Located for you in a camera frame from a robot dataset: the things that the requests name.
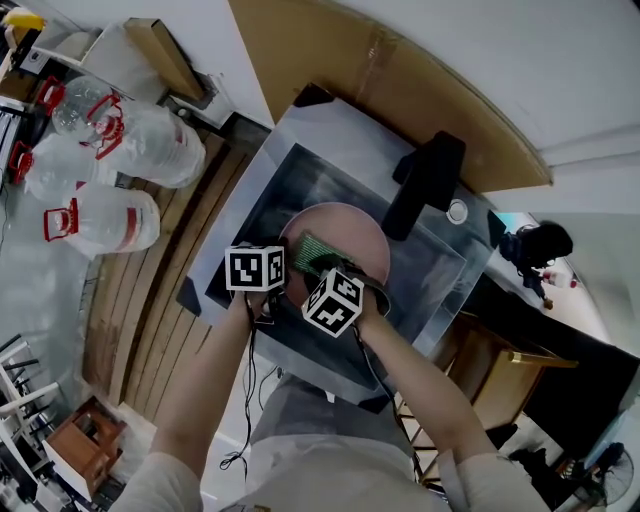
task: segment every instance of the plastic water jug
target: plastic water jug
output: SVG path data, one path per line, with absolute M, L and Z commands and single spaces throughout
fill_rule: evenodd
M 80 185 L 98 179 L 98 166 L 91 148 L 55 133 L 33 149 L 18 142 L 9 159 L 16 183 L 24 180 L 34 196 L 56 205 L 69 201 Z
M 38 102 L 47 108 L 47 115 L 51 116 L 53 127 L 60 135 L 87 142 L 95 132 L 89 114 L 101 116 L 109 108 L 107 100 L 111 98 L 120 100 L 120 95 L 95 78 L 81 76 L 63 84 L 50 76 Z
M 41 103 L 60 134 L 91 144 L 96 160 L 129 176 L 180 188 L 203 171 L 205 149 L 195 130 L 169 109 L 122 98 L 88 77 L 66 86 L 49 79 Z
M 198 134 L 167 108 L 114 101 L 95 130 L 96 159 L 129 176 L 181 188 L 203 171 L 205 149 Z
M 86 183 L 68 208 L 46 210 L 44 238 L 65 238 L 83 254 L 133 252 L 150 247 L 160 235 L 160 212 L 142 190 Z

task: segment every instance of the stainless steel sink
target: stainless steel sink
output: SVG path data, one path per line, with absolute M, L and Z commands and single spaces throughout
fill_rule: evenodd
M 398 185 L 391 175 L 413 148 L 350 105 L 330 96 L 298 101 L 280 120 L 214 222 L 179 300 L 215 324 L 229 303 L 224 249 L 278 236 L 297 213 L 318 203 L 348 203 L 381 222 Z M 469 215 L 454 225 L 425 206 L 404 242 L 389 240 L 389 319 L 428 355 L 475 286 L 504 225 L 462 185 L 454 197 Z M 282 301 L 275 323 L 261 326 L 256 351 L 351 402 L 383 395 L 351 332 L 334 339 Z M 374 359 L 378 373 L 386 374 Z

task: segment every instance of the cardboard box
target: cardboard box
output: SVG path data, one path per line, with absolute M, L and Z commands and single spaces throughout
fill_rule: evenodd
M 329 2 L 229 3 L 274 121 L 313 82 L 416 145 L 440 130 L 463 140 L 461 176 L 475 192 L 551 183 L 536 149 L 494 105 L 383 25 Z
M 19 69 L 11 69 L 12 54 L 13 50 L 9 50 L 0 65 L 0 96 L 27 103 L 31 101 L 39 79 Z
M 124 28 L 167 87 L 194 100 L 204 96 L 204 89 L 161 20 L 131 18 Z

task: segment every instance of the shirt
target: shirt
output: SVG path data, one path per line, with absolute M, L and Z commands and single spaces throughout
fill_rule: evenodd
M 451 507 L 415 483 L 409 459 L 395 446 L 324 435 L 277 436 L 251 449 L 248 494 L 225 512 L 548 512 L 542 498 L 508 459 L 471 457 L 443 486 L 460 489 Z M 196 475 L 175 457 L 147 456 L 112 512 L 198 512 Z

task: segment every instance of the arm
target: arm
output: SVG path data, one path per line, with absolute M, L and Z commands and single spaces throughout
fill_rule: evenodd
M 376 353 L 440 453 L 453 450 L 461 463 L 473 455 L 496 452 L 469 400 L 378 314 L 371 291 L 365 292 L 364 311 L 357 322 L 362 341 Z
M 223 321 L 212 332 L 189 371 L 180 376 L 169 390 L 168 399 L 163 401 L 151 445 L 152 452 L 173 455 L 198 478 L 202 478 L 209 446 L 220 425 L 251 332 L 242 293 L 236 293 Z

